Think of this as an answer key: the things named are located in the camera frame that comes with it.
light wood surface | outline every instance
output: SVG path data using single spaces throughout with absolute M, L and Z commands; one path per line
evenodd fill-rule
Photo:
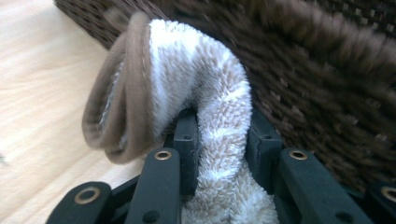
M 73 187 L 112 188 L 142 161 L 87 147 L 81 117 L 106 50 L 50 0 L 0 0 L 0 223 L 44 223 Z

brass rivet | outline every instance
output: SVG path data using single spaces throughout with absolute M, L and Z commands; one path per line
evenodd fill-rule
M 86 192 L 93 192 L 93 195 L 89 198 L 83 198 L 82 195 Z M 78 204 L 86 204 L 86 203 L 91 203 L 93 201 L 95 201 L 95 199 L 97 199 L 100 195 L 100 190 L 99 188 L 96 187 L 87 187 L 85 189 L 83 189 L 82 191 L 80 191 L 76 197 L 75 197 L 75 203 Z
M 170 151 L 159 151 L 155 153 L 154 157 L 159 161 L 166 161 L 172 157 L 172 153 Z
M 300 150 L 293 150 L 289 152 L 289 156 L 298 161 L 305 161 L 306 159 L 308 159 L 308 156 Z
M 391 188 L 391 187 L 388 187 L 388 186 L 384 186 L 384 187 L 381 188 L 381 193 L 388 200 L 396 203 L 396 188 Z

woven texture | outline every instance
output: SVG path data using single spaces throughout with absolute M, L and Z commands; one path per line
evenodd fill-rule
M 107 48 L 117 35 L 102 16 L 111 6 L 211 35 L 246 67 L 253 103 L 286 146 L 313 151 L 353 189 L 395 182 L 394 1 L 56 2 Z

towel fold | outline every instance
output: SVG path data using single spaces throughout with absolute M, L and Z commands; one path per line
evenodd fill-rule
M 159 147 L 184 108 L 202 135 L 198 187 L 183 223 L 277 223 L 272 197 L 244 159 L 250 87 L 238 59 L 186 24 L 135 13 L 93 86 L 82 128 L 91 147 L 124 163 Z

fluffy towel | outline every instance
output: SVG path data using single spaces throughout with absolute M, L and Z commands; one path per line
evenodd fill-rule
M 83 132 L 91 147 L 124 163 L 159 147 L 177 114 L 193 107 L 203 151 L 182 223 L 277 223 L 272 197 L 244 159 L 249 91 L 243 66 L 220 42 L 188 25 L 136 13 L 93 86 Z

